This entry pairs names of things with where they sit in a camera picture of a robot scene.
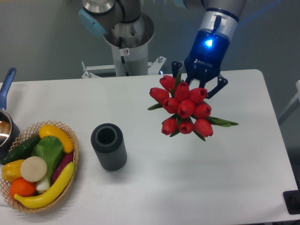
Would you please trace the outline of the blue Robotiq gripper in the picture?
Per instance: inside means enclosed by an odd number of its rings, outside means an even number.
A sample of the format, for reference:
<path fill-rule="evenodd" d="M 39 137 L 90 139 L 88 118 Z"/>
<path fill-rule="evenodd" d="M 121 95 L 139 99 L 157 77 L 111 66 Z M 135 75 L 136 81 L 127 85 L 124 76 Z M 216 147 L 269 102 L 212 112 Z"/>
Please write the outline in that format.
<path fill-rule="evenodd" d="M 211 99 L 228 84 L 228 80 L 220 74 L 220 66 L 229 43 L 230 41 L 223 36 L 212 35 L 205 30 L 198 31 L 185 60 L 171 63 L 173 78 L 176 78 L 179 72 L 187 72 L 188 84 L 192 80 L 198 80 L 200 87 L 204 87 L 207 82 L 217 77 L 216 87 L 208 91 L 206 96 L 207 99 Z"/>

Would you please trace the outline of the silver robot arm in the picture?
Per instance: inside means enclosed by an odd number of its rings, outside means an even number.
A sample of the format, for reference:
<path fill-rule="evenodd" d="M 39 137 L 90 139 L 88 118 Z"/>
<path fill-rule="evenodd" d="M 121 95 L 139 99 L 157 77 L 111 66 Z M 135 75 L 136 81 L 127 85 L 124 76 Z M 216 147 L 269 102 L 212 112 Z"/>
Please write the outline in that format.
<path fill-rule="evenodd" d="M 208 92 L 213 97 L 228 81 L 220 73 L 234 31 L 246 2 L 244 0 L 177 0 L 184 8 L 203 7 L 206 11 L 189 55 L 183 62 L 172 62 L 172 74 L 182 69 L 186 81 L 199 82 L 200 87 L 213 79 L 217 85 Z M 117 76 L 149 74 L 148 44 L 154 24 L 141 11 L 138 0 L 84 0 L 78 16 L 93 35 L 104 37 L 112 48 Z"/>

